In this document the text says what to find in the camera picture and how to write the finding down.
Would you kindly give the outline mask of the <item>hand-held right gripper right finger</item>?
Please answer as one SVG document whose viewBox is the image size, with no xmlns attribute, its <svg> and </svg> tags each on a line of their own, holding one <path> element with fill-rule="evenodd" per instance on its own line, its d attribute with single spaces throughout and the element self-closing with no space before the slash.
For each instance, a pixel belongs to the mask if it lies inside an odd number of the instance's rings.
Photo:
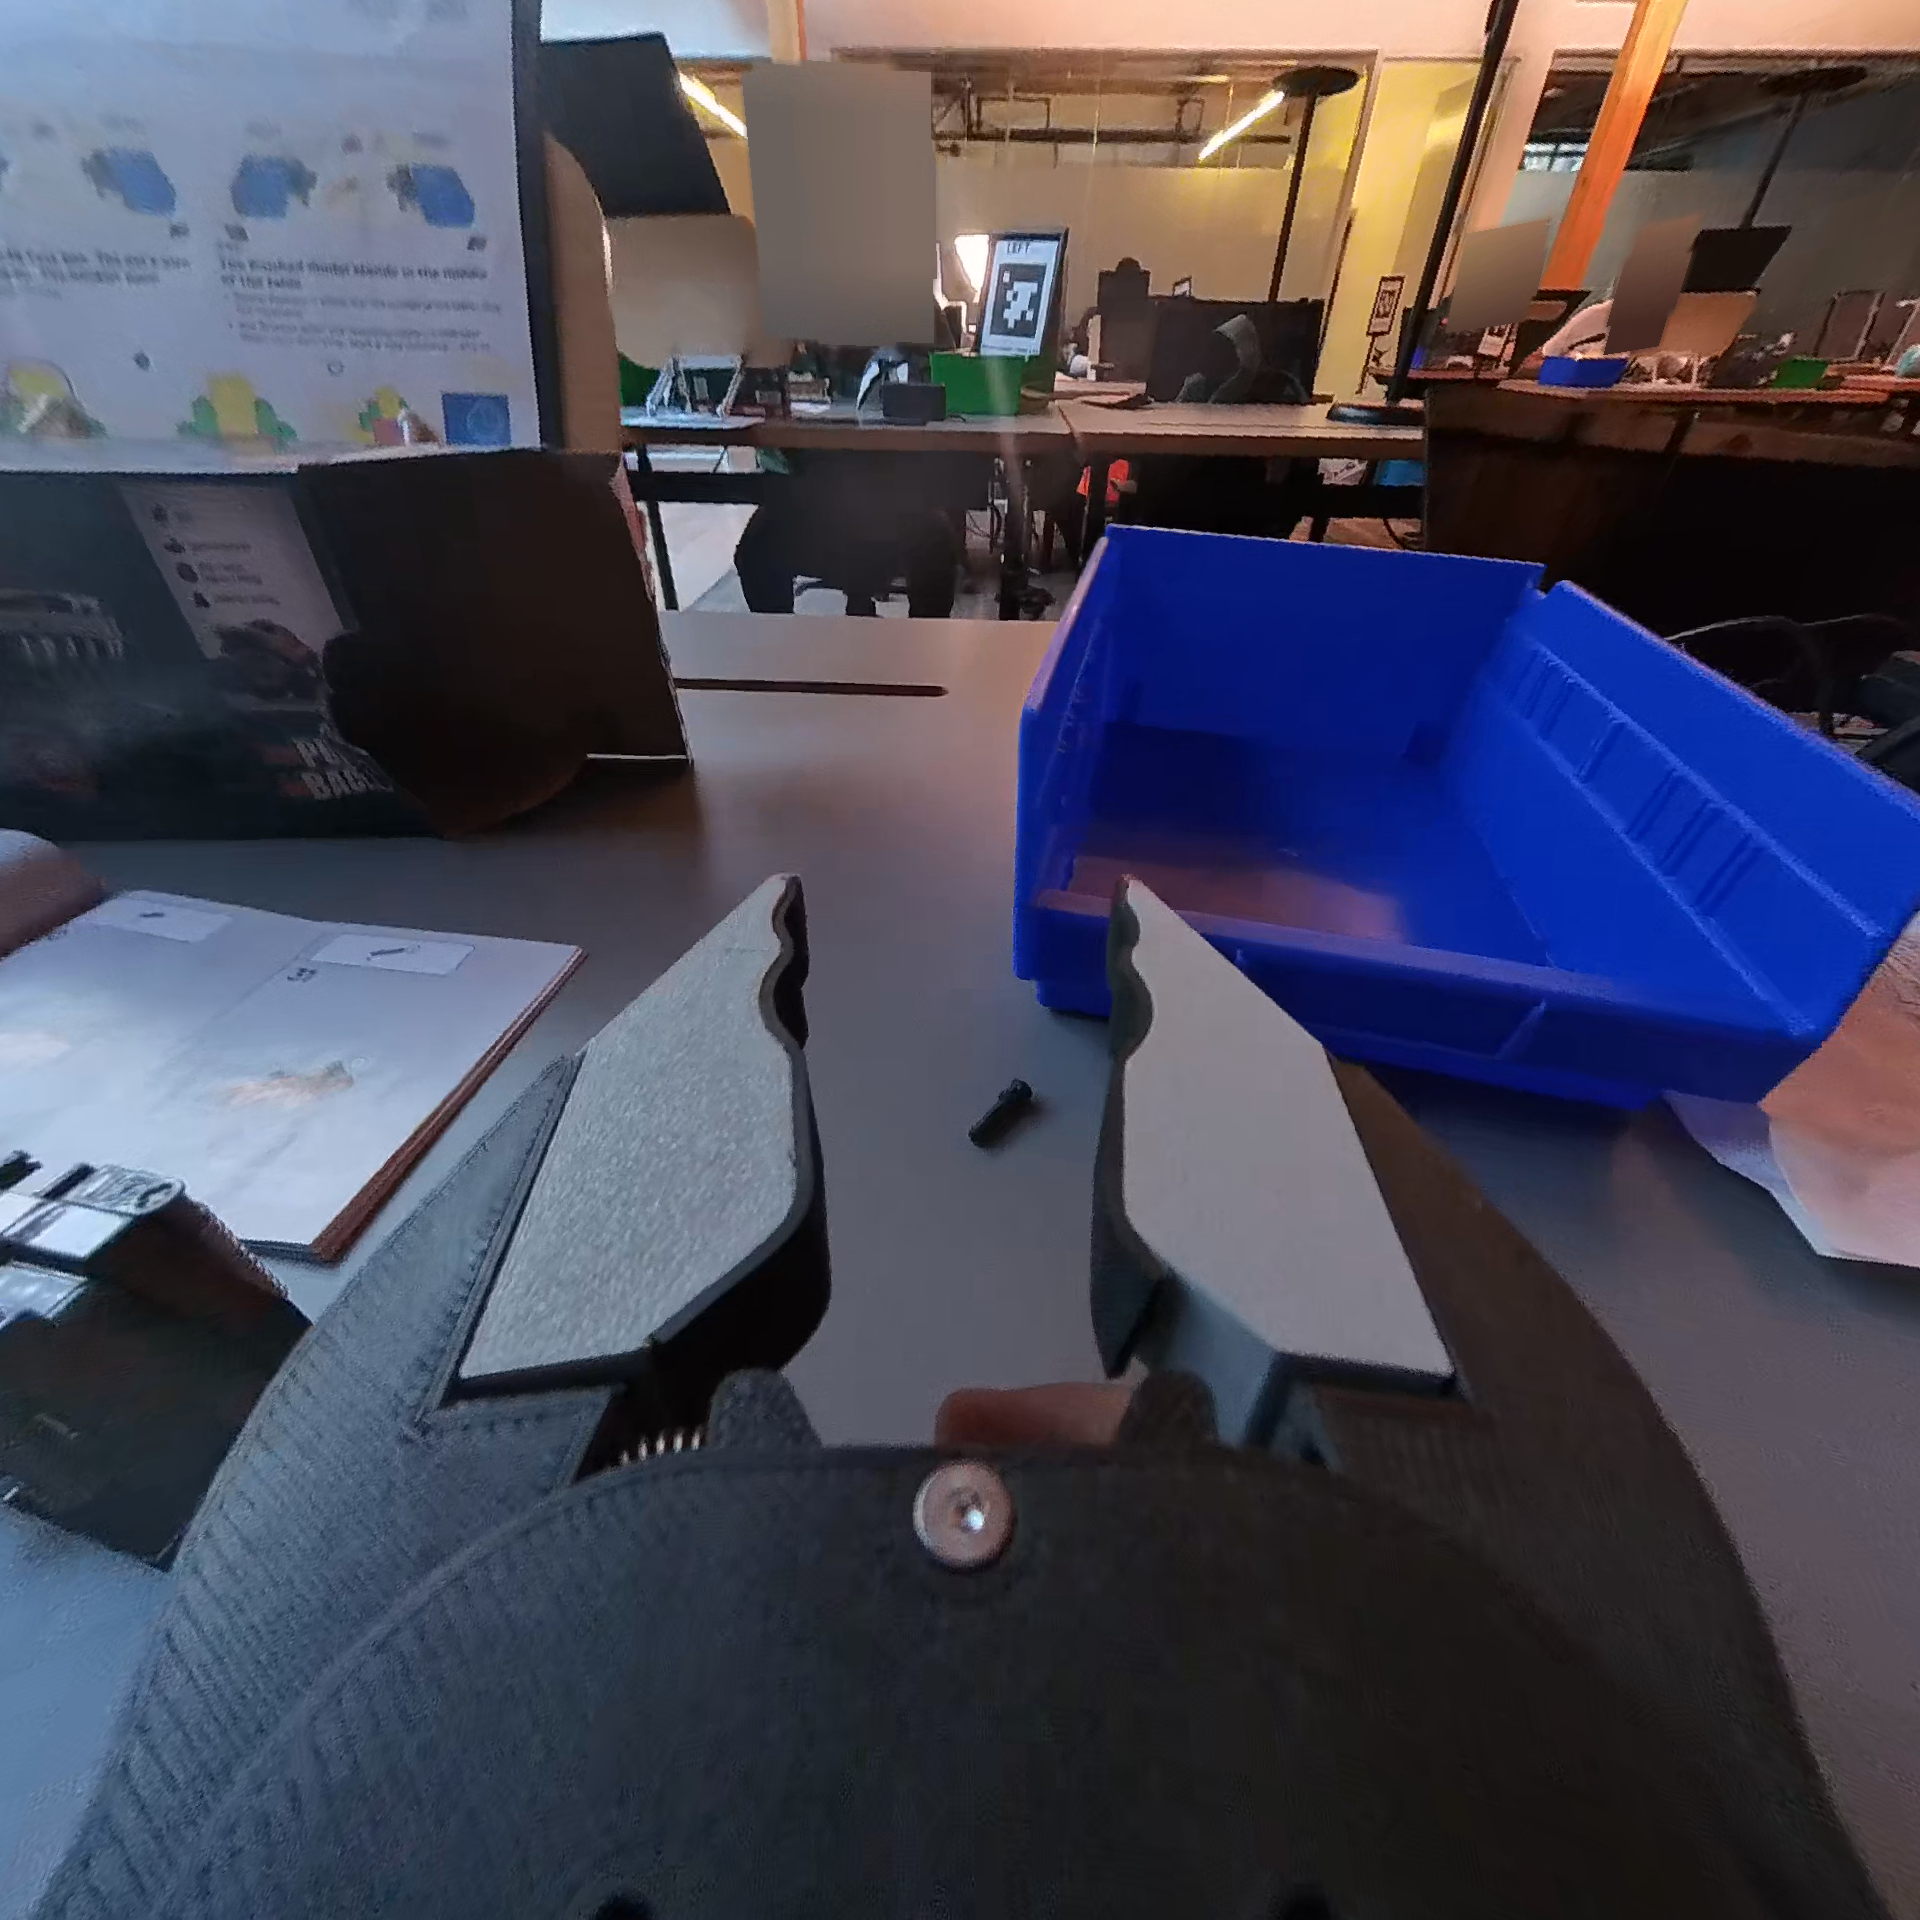
<svg viewBox="0 0 1920 1920">
<path fill-rule="evenodd" d="M 1090 1322 L 1110 1378 L 1186 1369 L 1233 1444 L 1339 1385 L 1442 1402 L 1446 1341 L 1329 1051 L 1141 877 L 1110 925 Z"/>
</svg>

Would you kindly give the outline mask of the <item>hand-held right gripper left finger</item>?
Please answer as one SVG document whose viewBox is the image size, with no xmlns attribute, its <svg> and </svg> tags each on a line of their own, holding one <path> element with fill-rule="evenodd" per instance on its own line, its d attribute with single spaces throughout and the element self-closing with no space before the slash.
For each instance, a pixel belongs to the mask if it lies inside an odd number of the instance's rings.
<svg viewBox="0 0 1920 1920">
<path fill-rule="evenodd" d="M 709 1396 L 830 1304 L 803 881 L 768 877 L 583 1050 L 454 1384 Z"/>
</svg>

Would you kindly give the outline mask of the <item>black and white lego model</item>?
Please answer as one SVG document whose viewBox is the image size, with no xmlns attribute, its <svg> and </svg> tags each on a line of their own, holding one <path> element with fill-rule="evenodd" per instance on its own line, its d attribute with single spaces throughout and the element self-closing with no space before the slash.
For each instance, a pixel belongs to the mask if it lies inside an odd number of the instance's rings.
<svg viewBox="0 0 1920 1920">
<path fill-rule="evenodd" d="M 310 1328 L 181 1183 L 5 1157 L 5 1504 L 170 1568 Z"/>
</svg>

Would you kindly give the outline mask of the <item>dark cardboard lego box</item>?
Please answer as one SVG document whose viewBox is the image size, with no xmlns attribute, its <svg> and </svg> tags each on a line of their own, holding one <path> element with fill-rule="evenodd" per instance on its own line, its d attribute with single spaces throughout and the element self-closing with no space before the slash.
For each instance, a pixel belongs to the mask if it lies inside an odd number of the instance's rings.
<svg viewBox="0 0 1920 1920">
<path fill-rule="evenodd" d="M 462 834 L 689 736 L 617 419 L 610 245 L 545 135 L 561 449 L 343 449 L 255 381 L 111 426 L 5 347 L 5 827 L 57 843 Z"/>
</svg>

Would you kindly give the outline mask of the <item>person's right hand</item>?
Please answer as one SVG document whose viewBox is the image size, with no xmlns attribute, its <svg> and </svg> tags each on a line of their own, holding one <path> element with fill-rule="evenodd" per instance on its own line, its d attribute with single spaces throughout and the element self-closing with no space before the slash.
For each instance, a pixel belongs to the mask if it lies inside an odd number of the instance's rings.
<svg viewBox="0 0 1920 1920">
<path fill-rule="evenodd" d="M 1129 1384 L 959 1388 L 941 1404 L 931 1441 L 947 1452 L 1107 1449 L 1135 1395 Z"/>
</svg>

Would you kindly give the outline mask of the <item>open instruction booklet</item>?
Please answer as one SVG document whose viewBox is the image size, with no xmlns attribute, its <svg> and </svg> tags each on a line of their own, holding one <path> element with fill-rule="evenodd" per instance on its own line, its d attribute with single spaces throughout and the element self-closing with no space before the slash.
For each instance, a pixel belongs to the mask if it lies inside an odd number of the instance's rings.
<svg viewBox="0 0 1920 1920">
<path fill-rule="evenodd" d="M 3 834 L 3 1148 L 338 1261 L 586 954 L 109 892 Z"/>
</svg>

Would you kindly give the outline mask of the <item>blue plastic bin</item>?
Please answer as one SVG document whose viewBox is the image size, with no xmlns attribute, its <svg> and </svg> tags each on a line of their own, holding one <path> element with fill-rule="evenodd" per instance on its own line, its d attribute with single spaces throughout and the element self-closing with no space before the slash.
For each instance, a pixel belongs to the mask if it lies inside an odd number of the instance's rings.
<svg viewBox="0 0 1920 1920">
<path fill-rule="evenodd" d="M 1514 560 L 1120 527 L 1017 730 L 1015 975 L 1125 877 L 1334 1055 L 1761 1103 L 1910 930 L 1915 795 Z"/>
</svg>

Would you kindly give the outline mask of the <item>grey background desk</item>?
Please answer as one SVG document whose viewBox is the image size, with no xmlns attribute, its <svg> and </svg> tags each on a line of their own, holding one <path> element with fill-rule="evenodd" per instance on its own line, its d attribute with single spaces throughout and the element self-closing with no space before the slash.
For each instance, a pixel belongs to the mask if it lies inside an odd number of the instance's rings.
<svg viewBox="0 0 1920 1920">
<path fill-rule="evenodd" d="M 630 453 L 632 491 L 645 509 L 657 546 L 663 603 L 679 611 L 674 569 L 666 548 L 663 506 L 762 506 L 787 472 L 657 472 L 657 449 L 730 449 L 862 453 L 888 457 L 992 460 L 1006 503 L 1000 544 L 1000 617 L 1021 617 L 1029 593 L 1026 553 L 1033 533 L 1031 482 L 1041 472 L 1089 472 L 1085 537 L 1096 543 L 1110 521 L 1110 477 L 1115 460 L 1282 460 L 1291 465 L 1359 461 L 1370 468 L 1422 461 L 1425 412 L 1408 424 L 1338 421 L 1329 403 L 1310 404 L 1208 404 L 1135 403 L 1128 388 L 1115 397 L 1050 397 L 1029 416 L 949 416 L 926 424 L 890 424 L 879 403 L 851 400 L 803 404 L 787 416 L 720 416 L 689 412 L 617 412 Z"/>
</svg>

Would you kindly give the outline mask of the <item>wooden background desk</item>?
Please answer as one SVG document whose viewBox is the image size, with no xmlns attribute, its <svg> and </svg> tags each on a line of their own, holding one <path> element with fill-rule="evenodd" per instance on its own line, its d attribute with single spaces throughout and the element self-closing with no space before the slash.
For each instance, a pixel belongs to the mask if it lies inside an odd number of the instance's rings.
<svg viewBox="0 0 1920 1920">
<path fill-rule="evenodd" d="M 1435 381 L 1425 443 L 1431 553 L 1531 563 L 1661 635 L 1735 617 L 1915 627 L 1912 381 Z"/>
</svg>

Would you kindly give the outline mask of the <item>green plastic bin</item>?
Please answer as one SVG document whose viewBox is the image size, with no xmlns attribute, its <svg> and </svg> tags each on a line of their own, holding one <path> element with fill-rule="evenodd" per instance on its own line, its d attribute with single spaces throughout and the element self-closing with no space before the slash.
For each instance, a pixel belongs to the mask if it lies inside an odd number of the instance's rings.
<svg viewBox="0 0 1920 1920">
<path fill-rule="evenodd" d="M 945 392 L 947 419 L 1033 416 L 1054 396 L 1054 368 L 1043 355 L 933 352 L 929 371 Z"/>
</svg>

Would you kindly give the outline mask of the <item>printed instruction sheet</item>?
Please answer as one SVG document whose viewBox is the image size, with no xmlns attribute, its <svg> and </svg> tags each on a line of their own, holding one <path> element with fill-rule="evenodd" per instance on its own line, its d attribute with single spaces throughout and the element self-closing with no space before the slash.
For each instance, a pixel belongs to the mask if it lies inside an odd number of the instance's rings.
<svg viewBox="0 0 1920 1920">
<path fill-rule="evenodd" d="M 5 443 L 537 445 L 537 28 L 7 2 Z"/>
</svg>

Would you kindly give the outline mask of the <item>monitor with printed tag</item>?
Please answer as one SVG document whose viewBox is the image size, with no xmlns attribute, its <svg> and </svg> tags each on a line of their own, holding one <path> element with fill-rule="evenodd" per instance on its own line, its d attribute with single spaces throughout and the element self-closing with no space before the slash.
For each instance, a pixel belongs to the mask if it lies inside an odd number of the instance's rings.
<svg viewBox="0 0 1920 1920">
<path fill-rule="evenodd" d="M 990 235 L 981 282 L 976 352 L 1051 361 L 1058 352 L 1066 258 L 1064 227 L 1009 229 Z"/>
</svg>

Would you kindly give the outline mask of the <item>black pole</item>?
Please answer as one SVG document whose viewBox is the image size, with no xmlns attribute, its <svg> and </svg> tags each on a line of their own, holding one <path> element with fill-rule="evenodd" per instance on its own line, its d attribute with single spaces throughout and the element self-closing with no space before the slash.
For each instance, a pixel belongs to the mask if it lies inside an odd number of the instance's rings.
<svg viewBox="0 0 1920 1920">
<path fill-rule="evenodd" d="M 1411 426 L 1415 421 L 1411 403 L 1411 364 L 1422 343 L 1425 327 L 1438 297 L 1442 268 L 1449 258 L 1449 247 L 1457 229 L 1457 217 L 1467 197 L 1467 185 L 1482 147 L 1482 132 L 1494 107 L 1497 83 L 1505 68 L 1507 49 L 1520 15 L 1520 2 L 1490 2 L 1483 20 L 1483 41 L 1472 85 L 1472 97 L 1463 115 L 1457 155 L 1451 160 L 1447 185 L 1431 229 L 1430 252 L 1415 285 L 1415 297 L 1408 317 L 1401 327 L 1399 355 L 1393 375 L 1384 392 L 1386 421 L 1390 426 Z"/>
</svg>

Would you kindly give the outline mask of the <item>black floor lamp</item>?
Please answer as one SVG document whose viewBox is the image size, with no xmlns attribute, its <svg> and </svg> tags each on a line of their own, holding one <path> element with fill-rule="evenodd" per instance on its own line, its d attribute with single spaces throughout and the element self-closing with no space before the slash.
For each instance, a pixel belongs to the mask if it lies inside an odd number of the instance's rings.
<svg viewBox="0 0 1920 1920">
<path fill-rule="evenodd" d="M 1353 92 L 1359 83 L 1361 72 L 1352 65 L 1297 65 L 1277 77 L 1277 92 L 1280 97 L 1280 103 L 1299 107 L 1299 127 L 1294 130 L 1291 141 L 1291 163 L 1285 210 L 1280 217 L 1280 237 L 1272 256 L 1272 274 L 1266 283 L 1266 300 L 1272 305 L 1282 300 L 1290 256 L 1304 215 L 1317 117 L 1326 101 Z"/>
</svg>

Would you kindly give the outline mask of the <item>orange pillar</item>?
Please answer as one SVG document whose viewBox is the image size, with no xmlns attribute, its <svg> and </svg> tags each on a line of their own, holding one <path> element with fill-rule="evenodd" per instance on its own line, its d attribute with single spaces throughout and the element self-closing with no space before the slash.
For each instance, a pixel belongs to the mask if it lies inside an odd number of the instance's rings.
<svg viewBox="0 0 1920 1920">
<path fill-rule="evenodd" d="M 1544 264 L 1542 293 L 1589 283 L 1611 203 L 1661 88 L 1690 2 L 1637 2 L 1587 154 Z"/>
</svg>

